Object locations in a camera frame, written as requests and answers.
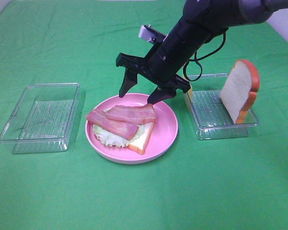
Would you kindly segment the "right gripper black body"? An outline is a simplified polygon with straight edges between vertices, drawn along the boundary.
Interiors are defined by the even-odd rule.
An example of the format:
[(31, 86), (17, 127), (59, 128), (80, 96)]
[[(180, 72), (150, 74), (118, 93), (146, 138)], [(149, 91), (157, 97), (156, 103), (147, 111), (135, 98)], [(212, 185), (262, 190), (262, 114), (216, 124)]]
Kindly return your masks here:
[(120, 53), (116, 65), (131, 69), (158, 87), (189, 90), (178, 70), (211, 36), (206, 27), (180, 19), (162, 43), (153, 44), (145, 57)]

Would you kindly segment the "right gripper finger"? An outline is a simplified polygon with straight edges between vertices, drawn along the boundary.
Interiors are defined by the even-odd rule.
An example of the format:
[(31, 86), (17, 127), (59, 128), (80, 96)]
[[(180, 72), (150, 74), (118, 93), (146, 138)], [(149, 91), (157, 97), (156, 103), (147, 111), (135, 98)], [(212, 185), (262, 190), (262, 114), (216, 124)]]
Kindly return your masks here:
[(157, 87), (147, 99), (147, 103), (156, 104), (160, 101), (171, 99), (176, 96), (176, 90), (168, 87)]
[(119, 90), (119, 97), (122, 98), (124, 95), (138, 83), (138, 73), (126, 68), (124, 72), (124, 79)]

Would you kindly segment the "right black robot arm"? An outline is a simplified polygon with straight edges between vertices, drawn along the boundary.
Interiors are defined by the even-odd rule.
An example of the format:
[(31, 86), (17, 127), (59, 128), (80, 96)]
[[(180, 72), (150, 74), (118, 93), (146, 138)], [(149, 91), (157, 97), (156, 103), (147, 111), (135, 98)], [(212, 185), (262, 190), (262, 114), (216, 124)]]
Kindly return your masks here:
[(138, 75), (157, 85), (149, 104), (175, 97), (176, 89), (186, 93), (190, 83), (177, 72), (203, 44), (225, 35), (229, 27), (263, 23), (280, 9), (288, 9), (288, 0), (186, 1), (182, 17), (167, 35), (149, 25), (141, 27), (139, 37), (153, 44), (145, 57), (118, 55), (116, 65), (125, 67), (119, 96), (137, 84)]

